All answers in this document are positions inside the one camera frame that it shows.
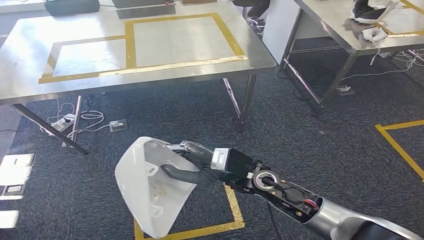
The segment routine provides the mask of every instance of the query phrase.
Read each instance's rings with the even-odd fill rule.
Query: black cable
[[[0,133],[4,132],[4,131],[12,131],[12,132],[17,132],[17,133],[23,133],[23,131],[13,130],[13,129],[3,129],[3,130],[0,130]]]
[[[273,214],[271,204],[268,203],[267,205],[268,205],[269,218],[271,220],[272,228],[274,229],[275,235],[277,236],[278,240],[283,240],[281,238],[280,232],[278,231],[276,220],[274,219],[274,214]]]
[[[85,97],[85,100],[87,101],[87,105],[88,105],[88,110],[85,111],[85,112],[89,112],[92,109],[92,106],[91,106],[91,104],[89,102],[88,96]]]
[[[285,76],[281,76],[280,75],[280,73],[281,73],[281,71],[282,71],[283,69],[279,69],[278,70],[278,72],[277,72],[277,76],[280,78],[280,79],[292,79],[292,78],[290,78],[290,77],[285,77]]]

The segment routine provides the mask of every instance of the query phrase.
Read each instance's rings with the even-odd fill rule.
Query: gray carpet
[[[332,78],[328,70],[339,68],[345,58],[338,50],[290,59],[322,92]],[[369,67],[370,60],[370,56],[360,57],[351,72],[404,69],[380,58]],[[338,204],[424,236],[421,179],[374,127],[423,119],[423,70],[415,67],[407,73],[350,79],[347,82],[356,94],[334,95],[318,117],[311,116],[309,100],[299,100],[308,96],[298,90],[295,81],[275,73],[261,75],[247,129],[241,133],[231,122],[234,110],[221,80],[91,95],[87,97],[91,108],[105,114],[105,123],[127,119],[129,129],[82,133],[78,142],[90,151],[87,156],[62,148],[58,140],[22,119],[18,129],[23,132],[16,134],[10,151],[35,153],[36,159],[24,198],[0,202],[0,211],[19,210],[17,227],[0,229],[0,239],[134,239],[132,217],[118,191],[114,169],[140,136],[236,148]],[[230,82],[241,99],[245,79],[231,78]],[[56,114],[54,100],[27,106],[43,118]],[[399,144],[421,163],[423,128],[393,131]],[[236,196],[245,228],[197,239],[277,239],[266,205],[250,195]],[[319,239],[284,215],[276,211],[274,215],[284,240]],[[193,191],[171,232],[232,220],[224,188],[217,183]]]

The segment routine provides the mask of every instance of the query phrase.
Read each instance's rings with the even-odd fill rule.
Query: metal table
[[[360,24],[353,19],[350,19],[353,9],[352,0],[294,1],[300,6],[300,10],[282,56],[281,67],[288,67],[306,88],[308,93],[318,104],[318,107],[322,108],[323,104],[331,97],[338,85],[341,83],[357,57],[376,54],[378,52],[378,48],[373,43],[365,40],[361,33],[364,29],[372,26],[368,24]],[[406,52],[413,57],[417,57],[413,49],[424,48],[424,1],[401,0],[401,4],[403,5],[401,8],[391,12],[384,19],[386,21],[384,25],[376,24],[376,26],[383,27],[389,34],[386,39],[378,43],[380,53],[393,53],[396,51],[406,50]],[[339,44],[339,46],[293,50],[300,22],[305,15],[308,15],[311,19],[313,19],[313,21],[317,23],[317,27],[321,27],[322,30],[324,30]],[[346,50],[349,57],[321,98],[315,94],[296,68],[290,63],[289,57],[293,54],[338,49]],[[417,60],[424,62],[424,59],[419,56],[417,57]]]
[[[76,135],[67,138],[21,103],[80,95],[79,115],[82,95],[223,79],[243,130],[257,74],[275,60],[230,1],[175,5],[174,12],[20,19],[0,49],[0,105],[86,154]],[[227,79],[240,75],[248,76],[241,108]]]

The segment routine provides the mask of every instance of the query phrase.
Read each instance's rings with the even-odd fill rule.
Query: white cable
[[[405,53],[401,52],[404,55],[401,55],[401,57],[406,57],[409,59],[410,56],[407,56]],[[393,70],[393,71],[386,71],[386,72],[382,72],[382,73],[369,73],[369,74],[353,74],[352,76],[347,76],[344,77],[342,80],[345,79],[350,79],[353,77],[358,77],[358,76],[380,76],[380,75],[384,75],[384,74],[389,74],[389,73],[401,73],[401,72],[406,72],[408,71],[410,68],[412,68],[414,65],[417,65],[416,60],[417,57],[410,57],[411,59],[408,61],[403,61],[406,62],[406,69],[405,70]]]
[[[375,42],[375,41],[373,41],[373,40],[370,40],[371,41],[371,43],[372,44],[374,44],[374,46],[378,49],[378,51],[377,51],[377,53],[372,57],[372,59],[371,59],[371,62],[369,63],[369,65],[370,66],[372,66],[373,65],[373,63],[374,63],[374,60],[376,59],[376,57],[377,57],[377,55],[379,55],[380,54],[380,46]]]
[[[75,106],[72,104],[72,103],[70,103],[70,102],[65,102],[65,103],[62,103],[62,104],[60,104],[59,103],[59,99],[58,98],[56,98],[56,103],[57,103],[57,116],[49,116],[48,118],[47,118],[47,123],[49,123],[50,125],[52,125],[53,123],[50,121],[50,119],[56,119],[56,122],[57,121],[59,121],[59,118],[61,118],[61,117],[65,117],[66,115],[60,115],[61,114],[61,112],[64,110],[64,105],[71,105],[72,106],[72,114],[73,115],[75,115]]]
[[[109,127],[109,126],[110,126],[110,124],[108,124],[108,125],[101,126],[101,127],[97,128],[97,129],[95,129],[95,130],[91,130],[91,129],[89,129],[89,128],[92,128],[92,127],[94,127],[94,126],[96,126],[96,125],[101,124],[101,123],[103,122],[103,120],[105,120],[105,116],[103,115],[103,113],[101,113],[101,112],[99,112],[99,111],[95,111],[95,110],[83,111],[83,112],[81,112],[80,117],[81,117],[82,119],[86,119],[86,120],[99,119],[99,121],[98,121],[98,122],[96,122],[96,123],[94,123],[94,124],[91,124],[91,125],[89,125],[89,126],[87,126],[87,127],[85,127],[85,128],[83,128],[83,129],[77,129],[77,130],[71,131],[71,132],[70,132],[70,133],[66,136],[67,138],[69,138],[69,139],[70,139],[73,133],[77,133],[77,134],[79,134],[79,133],[81,133],[81,132],[83,132],[83,131],[87,131],[87,132],[97,132],[97,131],[99,131],[100,129],[103,129],[103,128],[106,128],[106,127]],[[66,146],[67,146],[67,145],[63,142],[63,143],[62,143],[62,147],[66,147]]]

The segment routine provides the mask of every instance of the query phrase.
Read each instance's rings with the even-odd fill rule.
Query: yellow tape outline
[[[215,24],[218,26],[219,30],[221,31],[223,37],[227,41],[229,47],[231,48],[235,56],[137,67],[136,41],[134,36],[135,24],[182,20],[182,19],[195,19],[195,18],[212,18],[215,21]],[[184,68],[184,67],[202,66],[202,65],[248,60],[248,57],[244,53],[243,49],[240,47],[240,45],[234,38],[233,34],[231,33],[230,29],[227,27],[227,25],[225,24],[225,22],[223,21],[223,19],[220,17],[220,15],[217,12],[184,15],[184,16],[169,16],[169,17],[128,20],[124,23],[124,29],[125,29],[125,35],[106,36],[106,37],[79,39],[79,40],[53,43],[53,46],[50,50],[50,54],[47,59],[45,70],[41,78],[38,80],[38,83],[47,84],[47,83],[56,83],[56,82],[63,82],[63,81],[70,81],[70,80],[111,76],[111,75],[118,75],[118,74],[141,73],[141,72],[157,71],[157,70],[172,69],[172,68]],[[103,42],[103,41],[111,41],[111,40],[125,40],[126,64],[124,69],[114,69],[114,70],[78,73],[78,74],[63,75],[63,76],[53,76],[62,46],[83,44],[83,43]]]
[[[240,211],[236,194],[229,186],[224,185],[224,187],[225,187],[225,193],[228,198],[229,207],[231,209],[232,216],[234,217],[233,222],[172,233],[172,234],[166,235],[165,237],[161,239],[162,240],[191,239],[191,238],[198,238],[198,237],[207,236],[211,234],[223,233],[223,232],[227,232],[231,230],[244,228],[245,222],[243,221],[242,212]],[[134,220],[134,235],[135,235],[135,240],[154,240],[153,238],[144,238],[144,233],[140,229],[139,225],[137,224],[135,220]]]
[[[404,129],[424,125],[424,120],[410,121],[398,123],[388,126],[375,125],[375,128],[388,141],[388,143],[402,156],[402,158],[411,166],[411,168],[420,176],[421,182],[424,183],[424,170],[414,161],[414,159],[393,139],[387,132],[388,130]]]
[[[408,0],[400,0],[400,2],[405,4],[404,6],[402,6],[403,9],[413,9],[419,12],[420,14],[424,15],[424,9],[421,9],[420,7],[410,3]],[[380,23],[374,23],[373,25],[379,28],[382,28],[391,38],[402,38],[402,37],[413,37],[413,36],[424,35],[424,30],[395,33],[390,31],[387,27],[381,25]]]

